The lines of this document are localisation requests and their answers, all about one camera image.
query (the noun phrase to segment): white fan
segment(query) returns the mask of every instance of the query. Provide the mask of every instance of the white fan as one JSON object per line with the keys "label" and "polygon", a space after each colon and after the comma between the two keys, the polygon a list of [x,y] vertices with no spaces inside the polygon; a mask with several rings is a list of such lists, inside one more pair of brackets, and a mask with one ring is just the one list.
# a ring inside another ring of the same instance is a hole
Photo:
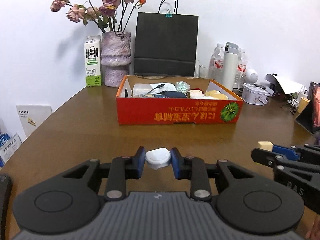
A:
{"label": "white fan", "polygon": [[254,84],[258,81],[258,73],[254,69],[248,68],[244,73],[244,81],[248,84]]}

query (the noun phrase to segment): wooden table top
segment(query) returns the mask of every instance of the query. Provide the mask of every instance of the wooden table top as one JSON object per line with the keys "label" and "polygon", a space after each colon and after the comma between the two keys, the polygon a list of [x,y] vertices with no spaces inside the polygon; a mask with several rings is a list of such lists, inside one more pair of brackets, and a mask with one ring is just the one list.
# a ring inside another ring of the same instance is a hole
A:
{"label": "wooden table top", "polygon": [[[107,163],[117,156],[134,155],[139,146],[146,150],[177,147],[183,156],[197,156],[206,163],[228,159],[272,179],[271,168],[251,159],[258,141],[283,146],[313,142],[294,122],[285,103],[273,100],[267,106],[244,103],[237,124],[119,126],[116,92],[117,88],[106,86],[84,88],[42,123],[7,162],[1,173],[12,177],[13,188],[6,239],[19,232],[11,210],[18,193],[88,159]],[[127,181],[127,189],[189,191],[189,183],[175,180],[171,166],[158,171],[145,166],[142,178]],[[217,193],[213,180],[211,186],[212,193]],[[297,233],[304,236],[314,217],[315,213],[305,208]]]}

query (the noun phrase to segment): thermos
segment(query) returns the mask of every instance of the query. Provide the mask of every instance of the thermos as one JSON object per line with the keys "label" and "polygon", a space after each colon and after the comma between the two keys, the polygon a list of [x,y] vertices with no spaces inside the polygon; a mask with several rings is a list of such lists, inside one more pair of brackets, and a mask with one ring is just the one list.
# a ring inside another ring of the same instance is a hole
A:
{"label": "thermos", "polygon": [[231,91],[235,82],[236,70],[238,67],[238,56],[239,46],[234,43],[227,42],[224,49],[221,84]]}

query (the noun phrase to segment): silver bolt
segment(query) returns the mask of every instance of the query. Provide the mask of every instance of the silver bolt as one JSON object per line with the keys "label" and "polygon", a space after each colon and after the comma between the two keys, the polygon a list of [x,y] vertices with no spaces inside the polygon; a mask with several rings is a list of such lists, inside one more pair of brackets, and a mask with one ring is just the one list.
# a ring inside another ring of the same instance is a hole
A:
{"label": "silver bolt", "polygon": [[194,192],[194,195],[199,198],[205,198],[210,196],[210,192],[205,189],[198,189]]}
{"label": "silver bolt", "polygon": [[110,190],[107,192],[107,197],[108,198],[121,198],[122,192],[119,190]]}

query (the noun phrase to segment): red box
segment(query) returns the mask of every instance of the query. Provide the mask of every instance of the red box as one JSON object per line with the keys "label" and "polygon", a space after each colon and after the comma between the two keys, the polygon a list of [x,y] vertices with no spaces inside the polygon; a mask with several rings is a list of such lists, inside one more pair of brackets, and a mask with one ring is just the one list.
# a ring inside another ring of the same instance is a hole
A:
{"label": "red box", "polygon": [[[187,82],[191,89],[218,90],[229,100],[187,98],[133,98],[136,83]],[[188,77],[125,76],[116,95],[119,124],[235,123],[242,99],[212,79]]]}

